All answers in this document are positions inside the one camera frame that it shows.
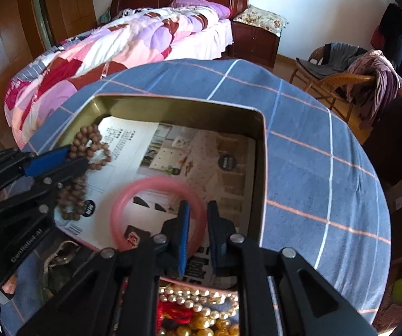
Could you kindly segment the silver metal wristwatch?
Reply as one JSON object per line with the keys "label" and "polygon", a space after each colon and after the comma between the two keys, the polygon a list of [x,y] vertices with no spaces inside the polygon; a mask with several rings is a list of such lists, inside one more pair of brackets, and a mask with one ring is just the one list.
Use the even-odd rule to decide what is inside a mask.
{"label": "silver metal wristwatch", "polygon": [[81,246],[74,241],[63,241],[56,251],[44,261],[43,283],[46,288],[51,277],[51,270],[69,264],[75,258],[80,248]]}

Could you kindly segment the red cord pendant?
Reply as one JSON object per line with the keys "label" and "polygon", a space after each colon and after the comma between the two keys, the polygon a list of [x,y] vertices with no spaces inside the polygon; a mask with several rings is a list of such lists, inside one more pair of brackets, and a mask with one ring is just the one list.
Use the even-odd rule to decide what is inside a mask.
{"label": "red cord pendant", "polygon": [[158,301],[156,311],[156,334],[160,332],[176,333],[179,327],[186,327],[194,317],[195,312],[184,305],[169,301]]}

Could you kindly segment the brown wooden bead mala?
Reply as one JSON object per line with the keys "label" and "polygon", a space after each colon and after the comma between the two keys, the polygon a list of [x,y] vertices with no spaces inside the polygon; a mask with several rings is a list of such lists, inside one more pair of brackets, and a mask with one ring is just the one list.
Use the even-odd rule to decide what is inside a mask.
{"label": "brown wooden bead mala", "polygon": [[101,171],[111,162],[109,145],[97,124],[82,126],[74,134],[67,160],[75,170],[70,182],[58,192],[57,206],[63,220],[78,221],[86,214],[89,172]]}

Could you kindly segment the pink bangle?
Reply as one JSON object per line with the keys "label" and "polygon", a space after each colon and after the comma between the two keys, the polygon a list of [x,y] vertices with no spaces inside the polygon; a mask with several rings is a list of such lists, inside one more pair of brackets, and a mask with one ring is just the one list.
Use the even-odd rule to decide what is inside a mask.
{"label": "pink bangle", "polygon": [[124,251],[133,249],[135,242],[129,241],[126,235],[128,226],[134,226],[151,234],[158,233],[167,219],[174,215],[140,206],[133,203],[134,196],[147,191],[157,190],[173,194],[178,199],[185,199],[190,204],[190,217],[193,220],[194,228],[189,232],[190,238],[187,246],[187,253],[192,256],[203,244],[207,228],[206,204],[202,202],[199,195],[187,184],[175,178],[155,176],[140,179],[125,187],[111,209],[110,227],[111,236],[118,250]]}

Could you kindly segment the blue plaid tablecloth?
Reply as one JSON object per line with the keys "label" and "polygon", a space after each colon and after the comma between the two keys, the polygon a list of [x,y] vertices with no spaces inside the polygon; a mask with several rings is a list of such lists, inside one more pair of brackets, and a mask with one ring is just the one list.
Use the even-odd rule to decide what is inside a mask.
{"label": "blue plaid tablecloth", "polygon": [[372,322],[391,257],[381,184],[350,128],[311,95],[243,60],[169,61],[92,83],[57,107],[31,138],[46,149],[92,97],[155,93],[261,110],[268,125],[268,202],[262,246],[292,246]]}

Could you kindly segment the printed paper liner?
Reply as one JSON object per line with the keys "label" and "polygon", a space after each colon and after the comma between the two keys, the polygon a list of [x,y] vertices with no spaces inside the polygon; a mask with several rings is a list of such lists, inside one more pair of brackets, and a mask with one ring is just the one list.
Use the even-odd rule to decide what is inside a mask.
{"label": "printed paper liner", "polygon": [[255,149],[240,134],[108,116],[74,137],[72,151],[89,153],[89,170],[62,192],[57,227],[94,250],[133,249],[187,204],[187,260],[174,277],[230,288],[234,279],[213,270],[207,205],[215,202],[221,217],[247,231]]}

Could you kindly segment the pink metal tin box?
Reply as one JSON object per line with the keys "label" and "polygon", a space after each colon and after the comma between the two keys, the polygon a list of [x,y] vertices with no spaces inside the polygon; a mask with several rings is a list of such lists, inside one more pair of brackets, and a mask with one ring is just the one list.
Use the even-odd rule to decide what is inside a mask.
{"label": "pink metal tin box", "polygon": [[201,99],[98,95],[66,124],[59,146],[94,124],[111,160],[86,176],[86,213],[55,213],[57,227],[94,250],[115,246],[110,212],[123,188],[143,178],[174,178],[239,233],[258,238],[265,214],[265,118],[256,108]]}

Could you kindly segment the wooden wardrobe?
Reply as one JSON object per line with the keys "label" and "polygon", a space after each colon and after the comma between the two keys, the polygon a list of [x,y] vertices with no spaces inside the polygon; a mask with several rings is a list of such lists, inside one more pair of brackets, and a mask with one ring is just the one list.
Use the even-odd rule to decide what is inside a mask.
{"label": "wooden wardrobe", "polygon": [[15,142],[4,116],[9,80],[46,50],[39,17],[44,17],[52,43],[96,26],[92,0],[0,0],[0,146]]}

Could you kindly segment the wicker chair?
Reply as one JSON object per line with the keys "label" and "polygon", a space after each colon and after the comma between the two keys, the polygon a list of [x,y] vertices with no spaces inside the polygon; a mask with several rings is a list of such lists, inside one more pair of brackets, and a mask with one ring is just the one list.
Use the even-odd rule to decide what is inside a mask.
{"label": "wicker chair", "polygon": [[[323,56],[323,46],[315,49],[311,55],[313,58],[321,58]],[[347,74],[347,71],[345,71],[343,73],[332,74],[322,79],[317,79],[302,68],[300,64],[297,63],[297,59],[289,82],[293,83],[296,79],[300,80],[305,84],[305,87],[303,88],[304,91],[313,90],[318,101],[327,103],[329,109],[335,111],[335,113],[347,123],[350,120],[352,110],[356,105],[355,103],[347,101],[347,85],[351,83],[370,83],[373,78],[364,75]],[[316,61],[312,60],[310,56],[306,60],[316,63]]]}

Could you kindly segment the purple clothes on chair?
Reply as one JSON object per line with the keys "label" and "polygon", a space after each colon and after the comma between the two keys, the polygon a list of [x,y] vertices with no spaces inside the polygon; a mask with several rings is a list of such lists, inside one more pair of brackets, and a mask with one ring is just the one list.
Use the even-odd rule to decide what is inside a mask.
{"label": "purple clothes on chair", "polygon": [[360,55],[347,69],[347,74],[370,76],[370,83],[347,85],[347,101],[360,107],[360,128],[366,129],[379,121],[383,111],[396,98],[400,77],[381,50]]}

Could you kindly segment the bed with patchwork quilt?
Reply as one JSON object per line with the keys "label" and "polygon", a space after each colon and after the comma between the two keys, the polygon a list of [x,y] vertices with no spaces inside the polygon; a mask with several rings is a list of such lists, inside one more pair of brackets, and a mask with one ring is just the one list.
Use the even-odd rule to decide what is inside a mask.
{"label": "bed with patchwork quilt", "polygon": [[55,110],[90,83],[164,60],[219,59],[232,42],[231,21],[211,6],[140,9],[27,64],[8,83],[7,124],[23,148]]}

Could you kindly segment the grey garment on chair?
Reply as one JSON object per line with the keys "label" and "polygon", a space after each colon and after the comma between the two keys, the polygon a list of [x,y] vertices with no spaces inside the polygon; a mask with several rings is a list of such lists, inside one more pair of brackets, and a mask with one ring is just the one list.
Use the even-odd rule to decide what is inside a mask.
{"label": "grey garment on chair", "polygon": [[333,42],[323,46],[323,56],[321,58],[313,58],[310,55],[310,58],[315,60],[316,63],[302,59],[297,59],[297,63],[313,77],[322,79],[332,74],[345,72],[358,57],[366,52],[366,49],[359,46]]}

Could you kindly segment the wooden nightstand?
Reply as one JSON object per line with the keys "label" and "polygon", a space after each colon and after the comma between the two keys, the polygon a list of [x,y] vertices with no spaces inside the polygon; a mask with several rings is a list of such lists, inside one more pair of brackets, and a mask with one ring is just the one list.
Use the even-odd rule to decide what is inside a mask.
{"label": "wooden nightstand", "polygon": [[234,43],[227,47],[227,56],[245,59],[272,69],[278,53],[280,37],[260,27],[233,21]]}

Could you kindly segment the purple pillow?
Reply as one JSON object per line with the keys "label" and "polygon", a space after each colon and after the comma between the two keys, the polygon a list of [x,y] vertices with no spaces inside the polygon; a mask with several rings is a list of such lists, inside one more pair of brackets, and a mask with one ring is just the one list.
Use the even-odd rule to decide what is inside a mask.
{"label": "purple pillow", "polygon": [[170,4],[172,8],[181,8],[181,7],[209,7],[216,11],[220,20],[228,19],[231,17],[231,10],[229,7],[226,7],[217,2],[209,2],[207,0],[173,0]]}

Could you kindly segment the floral cushion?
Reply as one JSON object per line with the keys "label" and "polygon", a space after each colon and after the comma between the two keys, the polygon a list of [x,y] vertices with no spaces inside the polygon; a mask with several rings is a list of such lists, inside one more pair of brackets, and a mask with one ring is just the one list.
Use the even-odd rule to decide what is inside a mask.
{"label": "floral cushion", "polygon": [[261,28],[277,37],[281,36],[282,30],[288,24],[285,17],[257,8],[251,4],[234,17],[234,22]]}

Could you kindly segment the hanging dark coats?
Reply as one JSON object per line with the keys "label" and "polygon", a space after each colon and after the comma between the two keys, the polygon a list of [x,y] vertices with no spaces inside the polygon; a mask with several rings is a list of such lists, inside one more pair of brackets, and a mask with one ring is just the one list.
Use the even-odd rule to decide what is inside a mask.
{"label": "hanging dark coats", "polygon": [[381,50],[402,77],[402,9],[395,3],[386,8],[370,44]]}

